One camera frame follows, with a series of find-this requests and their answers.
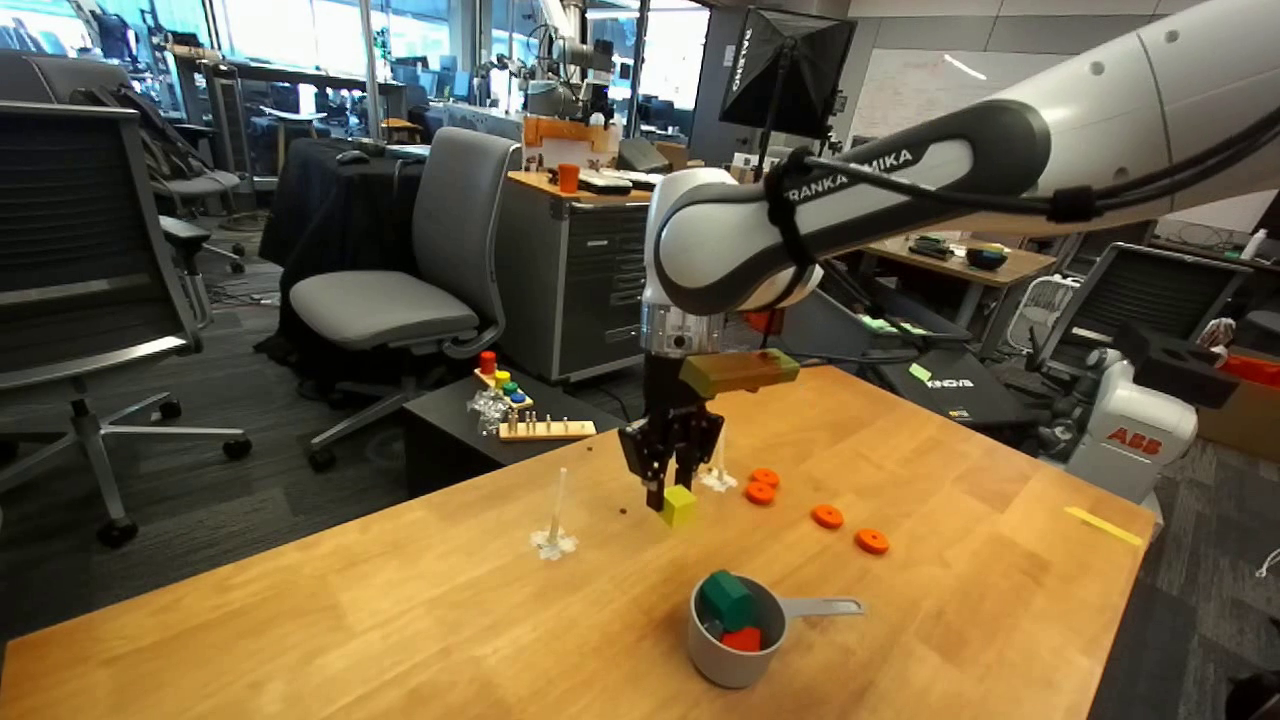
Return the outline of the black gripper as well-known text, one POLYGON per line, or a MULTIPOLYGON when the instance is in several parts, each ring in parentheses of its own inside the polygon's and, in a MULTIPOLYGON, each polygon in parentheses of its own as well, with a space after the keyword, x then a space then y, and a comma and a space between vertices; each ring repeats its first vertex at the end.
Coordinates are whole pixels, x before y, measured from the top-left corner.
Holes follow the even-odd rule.
POLYGON ((693 489, 714 460, 726 420, 682 381, 682 360, 643 360, 643 412, 622 427, 622 446, 643 484, 643 504, 666 506, 666 478, 693 489))

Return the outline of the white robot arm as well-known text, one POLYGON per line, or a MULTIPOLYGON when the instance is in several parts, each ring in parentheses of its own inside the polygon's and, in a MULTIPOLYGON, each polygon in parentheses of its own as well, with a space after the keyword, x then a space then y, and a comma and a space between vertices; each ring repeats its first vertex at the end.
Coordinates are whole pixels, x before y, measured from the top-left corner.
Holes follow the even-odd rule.
POLYGON ((1196 0, 1013 87, 756 184, 686 169, 643 220, 643 416, 622 431, 643 500, 698 476, 719 416, 687 384, 738 313, 805 299, 832 254, 924 228, 1052 236, 1280 184, 1280 0, 1196 0))

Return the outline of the white ABB robot base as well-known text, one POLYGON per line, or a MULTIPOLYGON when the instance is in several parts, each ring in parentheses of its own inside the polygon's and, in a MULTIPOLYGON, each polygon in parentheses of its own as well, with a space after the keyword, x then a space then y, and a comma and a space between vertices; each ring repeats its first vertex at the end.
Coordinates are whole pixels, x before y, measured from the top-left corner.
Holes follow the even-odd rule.
POLYGON ((1117 346, 1097 351, 1092 367, 1097 390, 1067 473, 1112 497, 1147 504, 1164 467, 1196 439, 1196 407, 1144 386, 1117 346))

